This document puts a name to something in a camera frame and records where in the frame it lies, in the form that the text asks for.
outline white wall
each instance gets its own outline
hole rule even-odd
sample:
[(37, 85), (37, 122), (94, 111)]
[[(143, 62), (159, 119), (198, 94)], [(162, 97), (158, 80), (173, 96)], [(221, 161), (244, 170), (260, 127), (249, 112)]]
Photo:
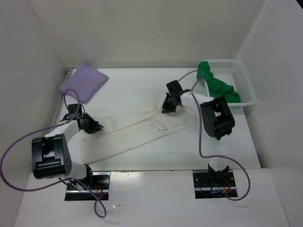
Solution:
[(267, 0), (238, 58), (257, 92), (246, 116), (263, 167), (270, 167), (290, 226), (303, 222), (303, 10)]
[(29, 0), (66, 67), (233, 59), (264, 0)]
[[(18, 137), (51, 124), (64, 68), (26, 0), (0, 0), (0, 155)], [(25, 188), (31, 139), (5, 159), (4, 174)], [(23, 198), (0, 180), (0, 226), (14, 226)]]

